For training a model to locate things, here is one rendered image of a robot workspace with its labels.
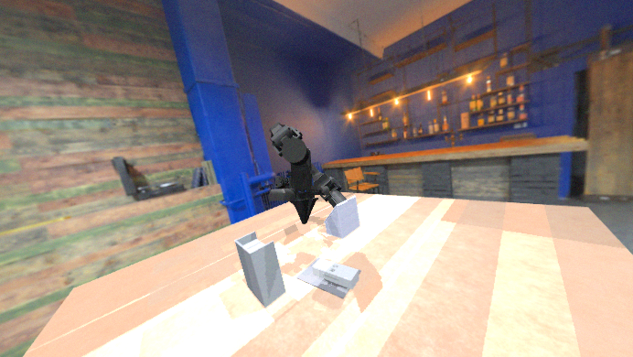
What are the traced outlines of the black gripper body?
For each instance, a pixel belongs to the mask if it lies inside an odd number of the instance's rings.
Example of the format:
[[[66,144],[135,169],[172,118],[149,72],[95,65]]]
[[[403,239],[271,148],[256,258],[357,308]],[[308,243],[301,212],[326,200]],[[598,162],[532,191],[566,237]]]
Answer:
[[[315,171],[311,167],[291,168],[288,176],[292,176],[292,187],[289,189],[271,189],[269,200],[305,200],[312,199],[315,195],[330,195],[328,186],[316,187],[316,185],[312,185],[312,175],[314,174]]]

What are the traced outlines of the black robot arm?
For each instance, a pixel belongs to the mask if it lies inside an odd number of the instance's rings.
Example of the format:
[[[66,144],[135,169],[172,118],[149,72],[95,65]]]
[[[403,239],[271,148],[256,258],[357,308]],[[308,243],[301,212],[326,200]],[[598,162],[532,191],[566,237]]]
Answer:
[[[315,171],[315,174],[312,175],[314,185],[316,185],[316,187],[328,186],[329,191],[332,190],[330,195],[327,195],[325,198],[323,195],[320,195],[324,201],[328,201],[331,206],[335,208],[337,204],[346,200],[344,195],[340,192],[342,187],[338,182],[327,174],[319,172],[311,163],[310,150],[301,140],[303,138],[300,131],[292,126],[289,127],[279,122],[275,123],[269,131],[271,133],[271,145],[280,157],[284,157],[286,161],[291,163],[291,168],[311,167],[311,169]],[[336,187],[334,184],[336,184]],[[292,176],[290,178],[278,176],[275,178],[275,187],[277,189],[289,189],[289,187],[292,187]]]

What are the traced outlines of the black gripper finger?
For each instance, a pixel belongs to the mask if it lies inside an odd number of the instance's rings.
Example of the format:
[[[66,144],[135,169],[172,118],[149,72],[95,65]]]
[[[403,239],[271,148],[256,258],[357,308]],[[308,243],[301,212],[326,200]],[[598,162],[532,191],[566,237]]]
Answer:
[[[309,199],[288,200],[288,202],[291,202],[295,206],[295,209],[298,213],[301,223],[306,224]]]
[[[311,211],[313,210],[314,205],[315,205],[315,203],[316,203],[316,201],[317,201],[317,200],[318,200],[318,198],[312,198],[312,199],[309,199],[309,203],[308,203],[308,211],[307,211],[307,218],[306,218],[306,224],[307,224],[307,221],[308,221],[308,219],[309,219],[309,216],[310,216],[310,214],[311,214]]]

